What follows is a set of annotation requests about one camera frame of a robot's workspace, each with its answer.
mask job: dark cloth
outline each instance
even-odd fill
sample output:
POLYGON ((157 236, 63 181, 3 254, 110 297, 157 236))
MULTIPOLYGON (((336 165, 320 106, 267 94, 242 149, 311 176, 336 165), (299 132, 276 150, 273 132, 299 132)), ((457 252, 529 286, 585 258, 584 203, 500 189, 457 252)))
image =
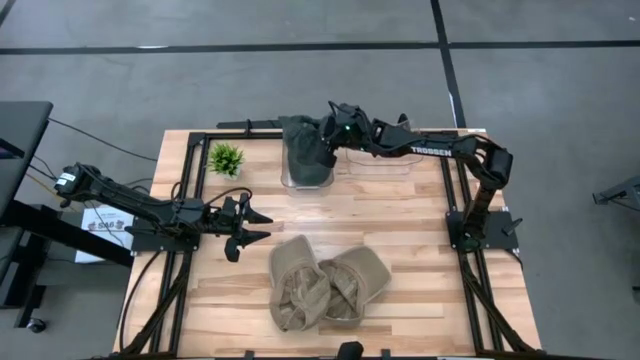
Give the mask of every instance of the dark cloth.
POLYGON ((287 147, 287 161, 291 179, 300 186, 322 185, 331 175, 331 169, 316 160, 320 139, 320 120, 305 115, 281 116, 282 137, 287 147))

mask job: black desk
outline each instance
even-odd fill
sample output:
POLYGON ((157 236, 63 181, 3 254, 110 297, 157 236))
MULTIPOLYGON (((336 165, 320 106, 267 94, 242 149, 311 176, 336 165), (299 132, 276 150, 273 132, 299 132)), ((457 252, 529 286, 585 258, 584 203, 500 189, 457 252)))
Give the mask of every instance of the black desk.
POLYGON ((123 266, 133 264, 129 250, 62 221, 58 211, 14 199, 52 108, 49 102, 0 102, 0 138, 24 152, 21 158, 0 159, 0 226, 18 229, 13 239, 3 239, 10 244, 0 246, 6 251, 0 253, 6 256, 0 261, 0 306, 22 308, 16 327, 26 327, 40 304, 45 287, 36 282, 51 241, 123 266))

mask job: caster wheel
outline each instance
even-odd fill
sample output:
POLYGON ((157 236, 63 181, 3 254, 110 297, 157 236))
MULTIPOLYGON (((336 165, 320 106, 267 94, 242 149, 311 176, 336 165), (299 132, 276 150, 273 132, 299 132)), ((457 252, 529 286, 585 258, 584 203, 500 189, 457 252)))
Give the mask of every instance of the caster wheel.
POLYGON ((27 324, 27 329, 31 330, 32 333, 37 334, 44 331, 47 328, 47 324, 36 318, 31 318, 29 323, 27 324))

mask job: sticker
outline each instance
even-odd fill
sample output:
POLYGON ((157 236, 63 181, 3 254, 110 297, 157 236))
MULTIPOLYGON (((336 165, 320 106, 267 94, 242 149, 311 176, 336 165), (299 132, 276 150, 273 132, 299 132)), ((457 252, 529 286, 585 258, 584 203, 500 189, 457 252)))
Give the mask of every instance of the sticker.
POLYGON ((69 174, 69 173, 62 173, 62 175, 60 175, 60 179, 73 181, 73 180, 76 179, 76 177, 74 175, 69 174))

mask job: desk leg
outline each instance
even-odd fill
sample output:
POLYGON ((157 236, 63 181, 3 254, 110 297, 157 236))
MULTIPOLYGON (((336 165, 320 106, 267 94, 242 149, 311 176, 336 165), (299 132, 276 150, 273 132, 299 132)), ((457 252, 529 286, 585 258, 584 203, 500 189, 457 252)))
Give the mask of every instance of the desk leg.
POLYGON ((21 227, 26 231, 122 266, 133 265, 133 257, 129 250, 58 219, 57 212, 46 206, 38 210, 20 201, 11 200, 2 223, 21 227))

